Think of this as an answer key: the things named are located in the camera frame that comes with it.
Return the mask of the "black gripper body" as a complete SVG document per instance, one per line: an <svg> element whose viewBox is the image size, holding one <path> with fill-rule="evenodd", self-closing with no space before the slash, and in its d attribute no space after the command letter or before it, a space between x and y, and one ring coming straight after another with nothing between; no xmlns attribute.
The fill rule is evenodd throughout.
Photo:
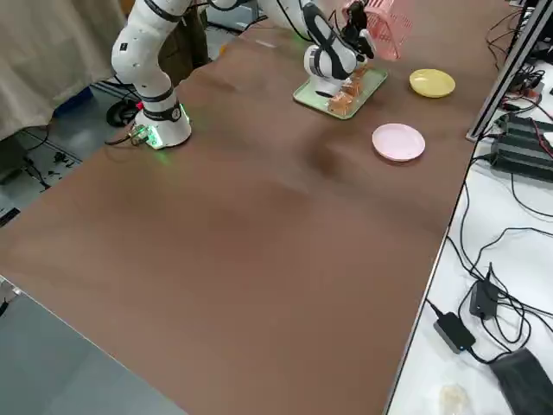
<svg viewBox="0 0 553 415"><path fill-rule="evenodd" d="M341 29L342 38L350 46L359 46L365 40L361 31L366 29L366 19L349 19Z"/></svg>

